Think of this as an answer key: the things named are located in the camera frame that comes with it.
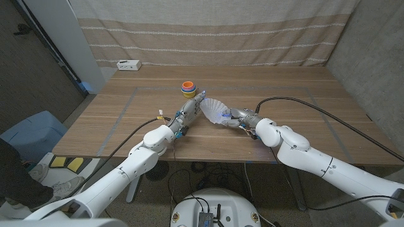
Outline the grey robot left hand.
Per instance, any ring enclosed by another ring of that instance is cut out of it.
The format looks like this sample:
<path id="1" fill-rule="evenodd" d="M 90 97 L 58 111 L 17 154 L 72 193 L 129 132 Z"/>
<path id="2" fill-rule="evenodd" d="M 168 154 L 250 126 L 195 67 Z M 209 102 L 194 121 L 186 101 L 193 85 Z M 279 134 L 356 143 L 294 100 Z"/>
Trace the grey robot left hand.
<path id="1" fill-rule="evenodd" d="M 168 127 L 172 130 L 176 138 L 187 134 L 189 126 L 201 111 L 200 103 L 205 99 L 205 96 L 206 92 L 202 91 L 194 98 L 188 100 L 169 122 Z"/>

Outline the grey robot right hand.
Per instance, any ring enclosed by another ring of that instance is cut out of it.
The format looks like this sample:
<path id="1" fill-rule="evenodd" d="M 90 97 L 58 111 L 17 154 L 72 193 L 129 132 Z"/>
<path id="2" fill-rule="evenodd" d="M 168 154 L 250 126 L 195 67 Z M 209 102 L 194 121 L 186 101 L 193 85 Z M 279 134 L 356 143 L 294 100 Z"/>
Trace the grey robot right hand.
<path id="1" fill-rule="evenodd" d="M 246 127 L 255 128 L 259 121 L 263 120 L 258 114 L 252 110 L 228 108 L 222 113 L 223 120 L 220 121 L 222 125 L 228 127 L 239 127 L 245 125 Z"/>

